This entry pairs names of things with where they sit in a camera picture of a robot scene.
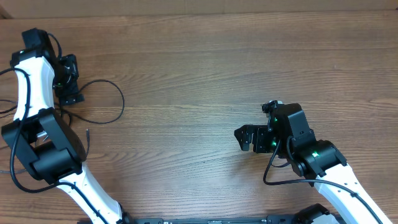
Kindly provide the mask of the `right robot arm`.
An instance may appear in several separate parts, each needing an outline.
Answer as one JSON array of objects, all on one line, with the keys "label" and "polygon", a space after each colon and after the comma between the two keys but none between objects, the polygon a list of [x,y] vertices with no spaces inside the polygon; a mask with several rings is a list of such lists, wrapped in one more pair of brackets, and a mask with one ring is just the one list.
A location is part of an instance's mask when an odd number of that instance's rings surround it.
[{"label": "right robot arm", "polygon": [[266,170],[276,157],[285,159],[298,179],[268,181],[266,185],[306,183],[335,208],[331,213],[316,203],[293,215],[269,215],[266,223],[390,223],[365,191],[345,156],[330,141],[317,140],[298,103],[270,101],[262,105],[267,124],[245,124],[234,136],[242,151],[269,153]]}]

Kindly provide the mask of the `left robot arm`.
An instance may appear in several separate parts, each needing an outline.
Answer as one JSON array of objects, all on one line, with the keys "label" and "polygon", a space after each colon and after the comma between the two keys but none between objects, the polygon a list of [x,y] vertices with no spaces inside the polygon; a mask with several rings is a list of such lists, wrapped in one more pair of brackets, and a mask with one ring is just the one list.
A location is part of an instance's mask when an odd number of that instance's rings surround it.
[{"label": "left robot arm", "polygon": [[84,100],[75,55],[54,50],[55,37],[44,30],[24,31],[22,38],[25,48],[14,52],[10,61],[18,79],[17,109],[13,122],[1,128],[11,148],[9,173],[14,184],[31,194],[64,191],[90,223],[132,223],[90,172],[89,147],[62,117],[64,105]]}]

